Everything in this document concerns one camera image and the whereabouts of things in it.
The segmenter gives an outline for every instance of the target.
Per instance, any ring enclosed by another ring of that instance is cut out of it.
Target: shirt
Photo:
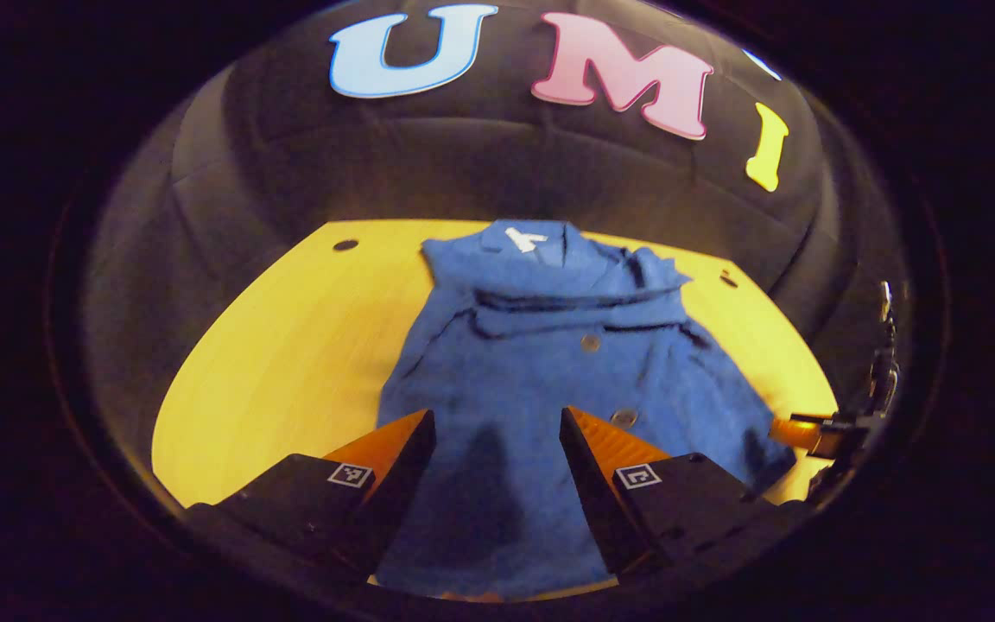
[[[629,433],[706,454],[757,491],[793,465],[767,438],[773,414],[687,317],[674,259],[557,221],[499,220],[422,251],[434,290],[379,425],[433,409],[437,445],[382,586],[520,599],[607,579],[558,441],[564,406],[634,409]]]

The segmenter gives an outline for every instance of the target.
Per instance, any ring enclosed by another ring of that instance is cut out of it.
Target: button
[[[581,349],[586,352],[596,352],[601,347],[601,338],[596,334],[588,334],[581,338]]]
[[[616,413],[612,413],[612,418],[609,421],[617,428],[628,429],[631,428],[632,424],[635,424],[638,418],[639,413],[634,409],[620,409]]]

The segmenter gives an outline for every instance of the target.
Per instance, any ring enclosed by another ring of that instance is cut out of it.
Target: letter m
[[[710,64],[671,46],[660,46],[637,60],[612,28],[592,17],[544,13],[542,20],[555,27],[555,59],[548,78],[533,84],[533,95],[558,104],[593,103],[596,94],[586,86],[586,72],[593,64],[613,110],[628,110],[658,84],[655,101],[643,107],[643,118],[671,134],[694,141],[704,138],[701,100]]]

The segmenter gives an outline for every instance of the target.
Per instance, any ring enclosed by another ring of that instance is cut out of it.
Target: yellow table
[[[486,225],[340,221],[301,241],[233,301],[183,362],[155,423],[155,475],[183,505],[214,504],[288,454],[324,456],[371,432],[379,392],[432,288],[421,242]],[[682,287],[688,314],[776,416],[834,412],[832,390],[808,346],[735,264],[667,245],[586,236],[674,258],[693,279]],[[333,251],[347,239],[359,244]],[[723,271],[737,288],[719,279]],[[809,478],[829,464],[797,452],[797,465],[766,493],[774,503],[804,498]]]

